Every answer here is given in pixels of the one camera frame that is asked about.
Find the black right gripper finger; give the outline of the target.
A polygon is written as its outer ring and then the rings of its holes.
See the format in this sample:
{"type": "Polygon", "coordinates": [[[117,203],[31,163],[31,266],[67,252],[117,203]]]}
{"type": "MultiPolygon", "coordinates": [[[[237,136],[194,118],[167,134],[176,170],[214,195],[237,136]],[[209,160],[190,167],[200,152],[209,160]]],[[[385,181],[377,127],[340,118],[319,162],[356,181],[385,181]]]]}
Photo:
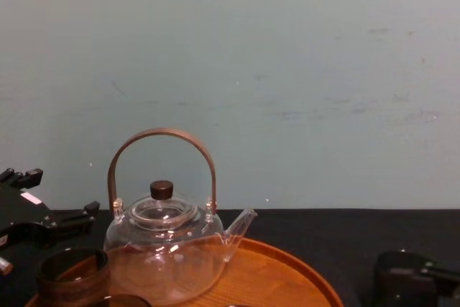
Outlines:
{"type": "Polygon", "coordinates": [[[384,252],[374,264],[373,305],[458,306],[459,268],[414,252],[384,252]]]}

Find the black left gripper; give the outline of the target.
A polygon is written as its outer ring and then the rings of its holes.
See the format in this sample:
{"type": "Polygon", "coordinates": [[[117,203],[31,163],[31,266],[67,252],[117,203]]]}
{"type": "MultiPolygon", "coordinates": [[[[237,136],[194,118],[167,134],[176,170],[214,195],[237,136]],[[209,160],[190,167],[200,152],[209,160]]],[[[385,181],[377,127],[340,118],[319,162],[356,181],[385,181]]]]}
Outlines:
{"type": "Polygon", "coordinates": [[[41,183],[39,168],[25,173],[7,168],[1,172],[1,248],[22,242],[50,247],[56,239],[70,239],[91,232],[100,203],[93,201],[82,209],[56,211],[27,190],[41,183]]]}

